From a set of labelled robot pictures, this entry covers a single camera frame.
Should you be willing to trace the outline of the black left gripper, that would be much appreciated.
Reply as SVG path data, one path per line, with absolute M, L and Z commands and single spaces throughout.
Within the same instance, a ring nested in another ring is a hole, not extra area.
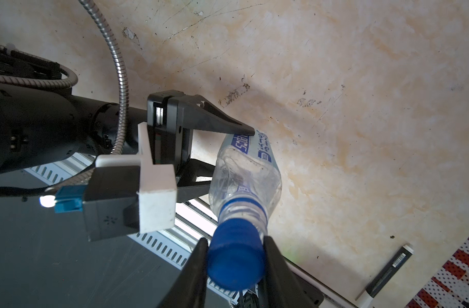
M 191 159 L 193 132 L 238 134 L 253 136 L 253 127 L 221 111 L 200 95 L 181 91 L 163 91 L 147 98 L 147 130 L 153 163 L 172 165 L 177 179 L 177 203 L 207 195 L 215 166 Z

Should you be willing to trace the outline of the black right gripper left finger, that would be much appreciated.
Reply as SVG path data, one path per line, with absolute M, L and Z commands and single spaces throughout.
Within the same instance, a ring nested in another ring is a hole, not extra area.
M 157 308 L 203 308 L 207 290 L 208 241 L 201 238 L 179 277 Z

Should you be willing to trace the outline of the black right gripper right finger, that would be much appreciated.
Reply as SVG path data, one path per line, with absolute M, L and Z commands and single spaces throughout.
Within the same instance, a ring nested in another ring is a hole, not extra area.
M 273 238 L 265 236 L 263 248 L 266 265 L 259 287 L 260 307 L 314 307 L 314 303 L 305 295 Z

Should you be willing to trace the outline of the blue bottle cap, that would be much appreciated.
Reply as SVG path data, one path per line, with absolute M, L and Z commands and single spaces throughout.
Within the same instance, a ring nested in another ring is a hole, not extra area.
M 243 291 L 261 281 L 265 273 L 265 252 L 255 226 L 245 219 L 221 223 L 210 243 L 207 273 L 228 291 Z

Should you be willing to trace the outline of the clear small water bottle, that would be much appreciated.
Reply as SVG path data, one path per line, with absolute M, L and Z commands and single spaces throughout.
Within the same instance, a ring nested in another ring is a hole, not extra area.
M 209 204 L 218 223 L 240 218 L 268 234 L 269 218 L 282 191 L 281 172 L 268 136 L 227 135 L 217 155 Z

